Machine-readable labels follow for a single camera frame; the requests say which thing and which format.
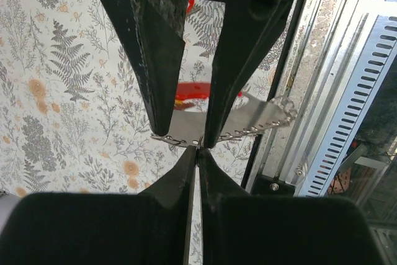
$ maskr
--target orange object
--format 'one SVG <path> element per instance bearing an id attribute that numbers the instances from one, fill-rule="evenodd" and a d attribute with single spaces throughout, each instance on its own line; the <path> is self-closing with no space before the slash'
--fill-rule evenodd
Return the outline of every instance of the orange object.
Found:
<path id="1" fill-rule="evenodd" d="M 211 83 L 179 83 L 176 89 L 175 100 L 208 99 L 210 97 Z"/>
<path id="2" fill-rule="evenodd" d="M 187 6 L 186 14 L 188 14 L 192 10 L 192 8 L 194 6 L 194 0 L 189 0 L 188 3 L 189 3 L 189 5 Z"/>

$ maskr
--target leaf pattern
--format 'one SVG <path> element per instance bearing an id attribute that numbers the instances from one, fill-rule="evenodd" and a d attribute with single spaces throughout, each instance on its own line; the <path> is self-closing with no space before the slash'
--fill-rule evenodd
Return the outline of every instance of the leaf pattern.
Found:
<path id="1" fill-rule="evenodd" d="M 181 81 L 209 81 L 225 6 L 195 0 L 185 22 Z M 281 38 L 244 87 L 265 98 Z M 0 191 L 142 191 L 183 148 L 150 138 L 131 64 L 99 0 L 0 0 Z M 205 111 L 205 101 L 194 101 Z M 220 143 L 220 167 L 240 181 L 252 138 Z M 126 162 L 138 172 L 127 174 Z M 202 264 L 198 186 L 189 264 Z"/>

